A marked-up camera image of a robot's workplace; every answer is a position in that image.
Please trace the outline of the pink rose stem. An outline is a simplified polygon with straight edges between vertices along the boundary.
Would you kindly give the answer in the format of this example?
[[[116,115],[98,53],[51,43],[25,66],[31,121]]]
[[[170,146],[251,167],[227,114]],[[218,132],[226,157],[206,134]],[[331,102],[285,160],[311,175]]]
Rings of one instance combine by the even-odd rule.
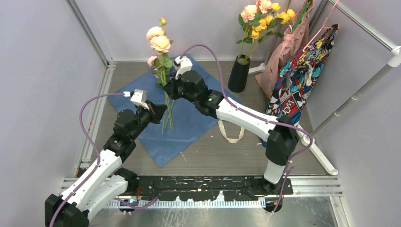
[[[167,113],[163,117],[163,122],[162,122],[161,133],[163,134],[169,124],[173,129],[169,96],[163,90],[163,86],[165,86],[169,81],[172,63],[167,55],[159,53],[155,56],[149,57],[148,66],[153,69],[153,74],[157,78],[156,86],[162,89],[162,92],[164,93],[165,96],[165,105],[167,106]]]
[[[255,4],[246,5],[238,15],[242,37],[236,41],[240,45],[239,54],[250,58],[250,54],[267,34],[271,21],[274,19],[274,3],[270,0],[257,0]]]
[[[146,33],[146,39],[149,41],[150,47],[156,52],[154,56],[148,58],[147,64],[157,78],[156,86],[160,88],[169,82],[169,76],[173,68],[173,60],[168,55],[173,41],[166,36],[166,30],[164,29],[166,24],[166,18],[161,17],[159,26],[150,28]]]
[[[174,123],[173,123],[173,106],[174,106],[174,100],[169,100],[167,104],[167,110],[168,110],[168,122],[170,124],[170,128],[173,130],[174,129]]]

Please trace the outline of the cream ribbon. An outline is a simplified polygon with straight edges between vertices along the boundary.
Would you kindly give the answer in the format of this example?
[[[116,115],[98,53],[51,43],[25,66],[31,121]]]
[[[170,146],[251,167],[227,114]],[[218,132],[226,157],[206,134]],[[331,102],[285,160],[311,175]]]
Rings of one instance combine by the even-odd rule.
[[[227,122],[222,120],[218,121],[218,128],[222,137],[230,144],[238,143],[242,140],[245,133],[244,128],[238,128],[230,123],[227,125]]]

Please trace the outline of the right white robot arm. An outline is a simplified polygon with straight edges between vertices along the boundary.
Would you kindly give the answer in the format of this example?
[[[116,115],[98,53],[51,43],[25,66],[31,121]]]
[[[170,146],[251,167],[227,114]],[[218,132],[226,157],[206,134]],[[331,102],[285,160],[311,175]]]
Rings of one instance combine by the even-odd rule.
[[[194,70],[170,78],[163,90],[169,98],[184,98],[201,114],[231,122],[265,141],[268,161],[263,173],[263,190],[275,194],[281,188],[280,180],[299,141],[290,117],[265,115],[224,97],[222,92],[208,88],[203,77]]]

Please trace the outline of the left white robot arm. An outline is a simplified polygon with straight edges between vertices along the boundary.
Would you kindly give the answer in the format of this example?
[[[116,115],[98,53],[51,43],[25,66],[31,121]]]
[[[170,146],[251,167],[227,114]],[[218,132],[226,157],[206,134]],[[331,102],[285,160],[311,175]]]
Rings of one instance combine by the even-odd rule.
[[[121,165],[136,147],[135,139],[150,124],[159,124],[166,105],[145,101],[136,111],[117,114],[113,134],[89,169],[60,195],[45,201],[45,226],[87,227],[95,215],[115,197],[133,195],[137,175]]]

